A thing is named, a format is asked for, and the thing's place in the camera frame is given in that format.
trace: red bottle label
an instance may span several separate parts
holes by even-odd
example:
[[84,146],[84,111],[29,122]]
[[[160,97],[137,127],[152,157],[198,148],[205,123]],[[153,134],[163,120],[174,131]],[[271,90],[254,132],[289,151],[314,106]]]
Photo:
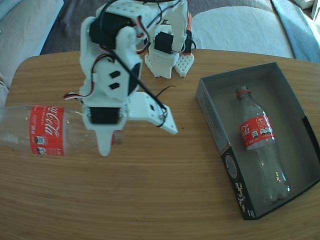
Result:
[[57,106],[32,107],[29,121],[31,150],[37,155],[64,155],[65,109]]
[[261,140],[276,137],[267,115],[249,119],[241,124],[240,130],[246,148]]

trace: wooden table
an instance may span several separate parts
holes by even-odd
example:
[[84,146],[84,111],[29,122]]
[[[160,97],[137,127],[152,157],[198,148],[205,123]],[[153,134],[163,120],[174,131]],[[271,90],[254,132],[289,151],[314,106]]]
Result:
[[[213,240],[319,239],[320,185],[257,221],[242,220],[222,160],[195,98],[199,79],[278,62],[320,136],[320,65],[249,53],[196,50],[186,78],[142,78],[168,104],[179,127],[172,136],[129,122],[108,157],[43,158],[0,149],[0,239]],[[8,106],[63,101],[84,75],[79,53],[33,57],[18,69]]]

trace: gray box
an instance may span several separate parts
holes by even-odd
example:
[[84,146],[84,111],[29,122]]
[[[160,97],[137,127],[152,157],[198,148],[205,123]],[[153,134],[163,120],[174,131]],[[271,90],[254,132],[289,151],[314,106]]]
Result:
[[[236,89],[247,86],[270,117],[280,158],[290,184],[286,200],[265,204],[259,169],[240,132],[241,107]],[[274,63],[203,77],[196,97],[245,220],[259,219],[282,207],[320,181],[317,138],[286,77]]]

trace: clear plastic bottle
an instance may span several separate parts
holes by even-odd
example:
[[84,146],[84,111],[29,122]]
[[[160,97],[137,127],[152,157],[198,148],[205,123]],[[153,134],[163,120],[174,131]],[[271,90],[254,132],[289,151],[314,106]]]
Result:
[[289,182],[283,170],[276,133],[265,110],[251,97],[246,86],[236,91],[242,108],[240,130],[248,151],[254,151],[260,170],[265,201],[275,203],[284,200],[290,192]]
[[[34,125],[38,126],[32,132],[31,121],[36,120],[35,116]],[[33,137],[39,132],[45,133]],[[50,143],[48,138],[52,136],[47,137],[47,133],[60,139],[61,149],[57,151],[57,145]],[[113,144],[121,143],[121,139],[121,131],[116,131]],[[25,153],[64,156],[97,147],[97,138],[94,131],[85,128],[82,113],[78,111],[53,106],[0,107],[0,146]]]

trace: robotic arm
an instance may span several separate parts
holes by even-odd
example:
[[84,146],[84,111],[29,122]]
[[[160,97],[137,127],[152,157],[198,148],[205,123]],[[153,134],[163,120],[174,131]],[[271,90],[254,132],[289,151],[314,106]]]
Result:
[[[171,78],[172,68],[182,77],[187,74],[194,62],[186,33],[188,2],[149,1],[111,0],[81,26],[80,64],[86,79],[79,94],[64,98],[81,101],[83,122],[95,131],[102,156],[109,154],[114,131],[126,121],[147,121],[178,133],[170,108],[140,81],[139,53],[148,48],[145,63],[156,77]],[[161,25],[164,20],[171,26]],[[139,87],[144,92],[137,92]]]

